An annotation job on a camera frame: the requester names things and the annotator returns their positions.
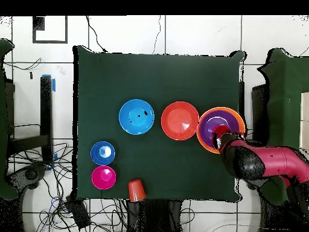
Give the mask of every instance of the orange rim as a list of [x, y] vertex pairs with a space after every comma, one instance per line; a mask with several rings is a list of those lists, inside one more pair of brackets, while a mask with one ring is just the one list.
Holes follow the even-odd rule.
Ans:
[[[168, 114], [172, 111], [177, 109], [178, 106], [181, 106], [181, 109], [185, 109], [190, 113], [190, 116], [192, 118], [191, 124], [189, 129], [187, 129], [185, 132], [182, 133], [175, 133], [170, 130], [168, 127]], [[187, 140], [188, 138], [191, 138], [195, 133], [197, 129], [197, 124], [199, 123], [200, 116], [199, 113], [197, 112], [196, 108], [186, 102], [186, 101], [176, 101], [171, 104], [169, 104], [163, 111], [161, 115], [161, 127], [164, 133], [171, 139], [177, 140], [177, 141], [183, 141]]]
[[196, 130], [196, 134], [197, 134], [197, 139], [199, 139], [200, 144], [207, 149], [208, 151], [212, 152], [212, 153], [216, 153], [219, 154], [219, 150], [218, 149], [214, 149], [213, 147], [209, 147], [201, 138], [200, 136], [200, 123], [203, 121], [203, 119], [205, 118], [205, 116], [207, 116], [209, 113], [212, 113], [214, 111], [226, 111], [228, 113], [230, 113], [231, 115], [233, 115], [233, 117], [236, 118], [237, 123], [238, 123], [238, 127], [239, 127], [239, 132], [244, 134], [246, 131], [246, 127], [244, 125], [244, 120], [241, 118], [241, 116], [239, 115], [239, 113], [237, 113], [236, 111], [234, 111], [233, 109], [227, 108], [227, 107], [216, 107], [216, 108], [212, 108], [208, 111], [206, 111], [199, 120], [199, 123], [197, 124], [197, 130]]

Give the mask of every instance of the table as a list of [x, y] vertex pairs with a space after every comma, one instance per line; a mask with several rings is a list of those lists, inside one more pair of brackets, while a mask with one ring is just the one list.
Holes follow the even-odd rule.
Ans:
[[[230, 57], [169, 56], [92, 53], [82, 46], [73, 52], [72, 159], [79, 198], [127, 199], [128, 182], [141, 179], [149, 199], [239, 200], [220, 156], [205, 150], [196, 135], [185, 141], [168, 138], [161, 114], [175, 101], [191, 103], [200, 116], [217, 106], [237, 111], [243, 52]], [[118, 121], [120, 108], [133, 98], [147, 101], [154, 110], [154, 125], [143, 135], [128, 134]], [[91, 182], [97, 165], [90, 150], [97, 141], [110, 142], [116, 152], [110, 166], [117, 181], [109, 190]]]

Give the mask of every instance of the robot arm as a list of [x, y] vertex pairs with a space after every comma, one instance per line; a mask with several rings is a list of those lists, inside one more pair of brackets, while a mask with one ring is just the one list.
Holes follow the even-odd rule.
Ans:
[[255, 147], [239, 134], [221, 127], [214, 132], [228, 172], [240, 179], [261, 179], [281, 176], [287, 195], [297, 203], [309, 221], [309, 162], [300, 152], [289, 147]]

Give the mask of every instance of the white tiled floor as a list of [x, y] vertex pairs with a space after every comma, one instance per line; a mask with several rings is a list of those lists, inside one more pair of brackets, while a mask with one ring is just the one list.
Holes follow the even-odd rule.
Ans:
[[[267, 53], [274, 47], [283, 47], [294, 56], [300, 55], [309, 46], [309, 22], [304, 16], [90, 16], [89, 21], [98, 35], [98, 41], [110, 53], [144, 53], [151, 54], [202, 54], [210, 56], [228, 56], [231, 52], [243, 50], [247, 53], [244, 65], [245, 84], [245, 116], [247, 126], [252, 128], [252, 87], [263, 84], [264, 77], [256, 69], [265, 63]], [[13, 59], [9, 53], [5, 62], [26, 68], [38, 58], [42, 62], [37, 68], [29, 71], [4, 65], [6, 76], [13, 78], [15, 92], [15, 124], [39, 124], [39, 85], [42, 74], [51, 74], [56, 79], [56, 92], [53, 92], [54, 142], [68, 143], [72, 146], [72, 83], [73, 83], [73, 45], [84, 45], [92, 51], [100, 52], [94, 32], [88, 29], [85, 16], [68, 16], [68, 44], [33, 44], [31, 17], [0, 17], [0, 38], [12, 38], [13, 28]], [[64, 40], [64, 16], [46, 16], [45, 31], [37, 31], [37, 40]], [[16, 128], [16, 136], [37, 135], [39, 128]], [[15, 169], [24, 164], [15, 164]], [[14, 171], [10, 164], [9, 172]], [[65, 196], [72, 189], [71, 174], [67, 173], [61, 182]], [[55, 177], [52, 171], [46, 171], [45, 180], [49, 184], [50, 193], [57, 196]], [[240, 193], [243, 200], [237, 204], [215, 201], [191, 201], [195, 212], [189, 224], [183, 224], [184, 232], [256, 232], [260, 222], [260, 200], [256, 192], [247, 188], [240, 181]], [[85, 200], [91, 221], [97, 224], [110, 224], [112, 210], [108, 207], [111, 200]], [[47, 185], [41, 181], [35, 190], [28, 190], [24, 199], [24, 221], [26, 232], [36, 232], [43, 220], [42, 210], [49, 210], [51, 198]], [[181, 214], [181, 221], [189, 218], [188, 210]], [[114, 222], [119, 220], [114, 214]], [[81, 232], [107, 232], [91, 225]]]

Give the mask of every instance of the pink bowl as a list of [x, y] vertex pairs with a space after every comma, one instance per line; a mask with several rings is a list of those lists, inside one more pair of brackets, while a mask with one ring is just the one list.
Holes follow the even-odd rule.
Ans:
[[116, 182], [116, 173], [109, 166], [98, 166], [91, 175], [93, 185], [100, 190], [108, 190]]

